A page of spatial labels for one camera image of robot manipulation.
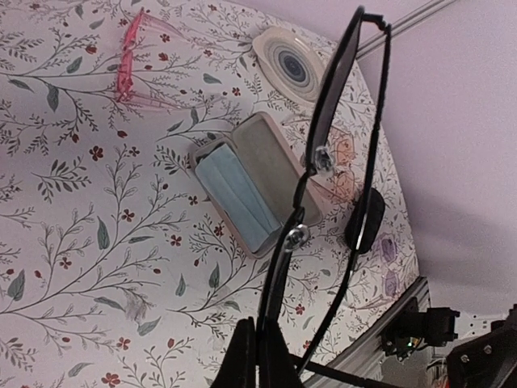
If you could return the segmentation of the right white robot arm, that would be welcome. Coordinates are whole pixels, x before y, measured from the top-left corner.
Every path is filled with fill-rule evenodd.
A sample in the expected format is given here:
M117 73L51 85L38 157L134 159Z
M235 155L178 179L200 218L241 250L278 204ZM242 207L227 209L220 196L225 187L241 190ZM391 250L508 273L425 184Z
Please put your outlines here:
M450 388L516 387L516 308L490 332L454 347L447 371Z

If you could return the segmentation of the orange lens sunglasses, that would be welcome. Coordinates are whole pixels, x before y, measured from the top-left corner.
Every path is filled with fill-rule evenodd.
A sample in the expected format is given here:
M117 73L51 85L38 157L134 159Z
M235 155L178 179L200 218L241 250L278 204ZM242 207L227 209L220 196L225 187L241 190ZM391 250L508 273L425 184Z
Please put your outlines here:
M281 121L281 126L288 135L288 140L296 143L304 141L308 135L310 119L307 116L290 115ZM355 142L350 128L342 119L333 122L327 147L334 160L332 175L315 175L312 185L320 196L332 205L345 204L354 200L356 193L356 178L352 165L357 157Z

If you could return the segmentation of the black round sunglasses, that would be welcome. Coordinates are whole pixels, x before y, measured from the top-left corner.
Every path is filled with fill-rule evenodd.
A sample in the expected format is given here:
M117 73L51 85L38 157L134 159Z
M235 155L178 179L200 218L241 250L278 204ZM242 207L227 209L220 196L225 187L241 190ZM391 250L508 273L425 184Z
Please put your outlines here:
M351 173L351 162L354 158L352 153L346 150L343 141L329 146L328 140L333 136L334 118L343 103L345 86L359 51L361 28L365 24L376 26L385 41L364 178L361 183L357 183ZM321 92L317 97L309 125L305 148L305 170L296 186L292 214L275 246L263 284L256 324L256 362L258 384L261 387L301 387L303 385L301 374L308 368L309 362L345 299L357 259L370 249L380 228L382 220L382 212L378 205L380 194L373 188L372 182L381 117L385 105L391 40L392 27L385 18L382 15L368 13L359 6L326 67ZM301 201L309 180L314 177L325 181L325 185L320 189L326 199L334 203L355 200L356 204L343 232L343 238L349 250L343 278L301 360L294 361L280 330L279 317L292 254L305 243L302 230L305 209Z

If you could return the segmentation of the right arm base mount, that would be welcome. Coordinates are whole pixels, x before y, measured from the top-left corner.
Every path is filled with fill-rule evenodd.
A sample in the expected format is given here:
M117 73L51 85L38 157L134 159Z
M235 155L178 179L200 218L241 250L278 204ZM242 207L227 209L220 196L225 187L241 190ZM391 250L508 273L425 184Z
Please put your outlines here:
M449 307L420 311L417 298L412 297L381 332L382 351L403 361L428 347L444 347L458 338L455 327L459 317L460 311Z

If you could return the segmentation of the pink glasses case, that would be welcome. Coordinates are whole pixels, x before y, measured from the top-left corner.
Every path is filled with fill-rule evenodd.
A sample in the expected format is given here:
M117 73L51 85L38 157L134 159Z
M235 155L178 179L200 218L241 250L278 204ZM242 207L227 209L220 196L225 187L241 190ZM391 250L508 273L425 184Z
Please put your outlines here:
M224 143L237 155L281 227L270 235L258 251L251 251L227 214L202 183L200 184L229 232L236 238L239 247L249 257L261 259L274 248L292 213L292 199L303 169L273 118L265 112L257 112L231 130L228 136L214 137L192 153L191 166L197 179L195 168L198 162Z

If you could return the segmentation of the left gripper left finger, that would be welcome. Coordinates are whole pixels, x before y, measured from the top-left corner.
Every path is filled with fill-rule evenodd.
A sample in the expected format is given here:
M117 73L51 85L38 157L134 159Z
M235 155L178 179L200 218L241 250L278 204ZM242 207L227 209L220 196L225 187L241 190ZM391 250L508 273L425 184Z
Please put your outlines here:
M239 320L216 375L216 387L256 387L257 343L254 319Z

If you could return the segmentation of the light blue cleaning cloth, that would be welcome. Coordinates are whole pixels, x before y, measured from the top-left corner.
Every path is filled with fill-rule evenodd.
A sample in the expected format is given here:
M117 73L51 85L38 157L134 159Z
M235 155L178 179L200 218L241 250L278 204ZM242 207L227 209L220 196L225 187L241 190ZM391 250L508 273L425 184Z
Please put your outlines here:
M203 157L195 173L251 251L258 251L281 227L228 144L219 145Z

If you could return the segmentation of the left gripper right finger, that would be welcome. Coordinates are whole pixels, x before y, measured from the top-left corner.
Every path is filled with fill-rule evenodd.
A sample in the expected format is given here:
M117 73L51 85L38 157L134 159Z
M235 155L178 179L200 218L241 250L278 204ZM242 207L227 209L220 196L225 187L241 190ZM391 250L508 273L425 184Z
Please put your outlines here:
M287 344L274 320L267 320L258 342L258 383L266 388L302 388Z

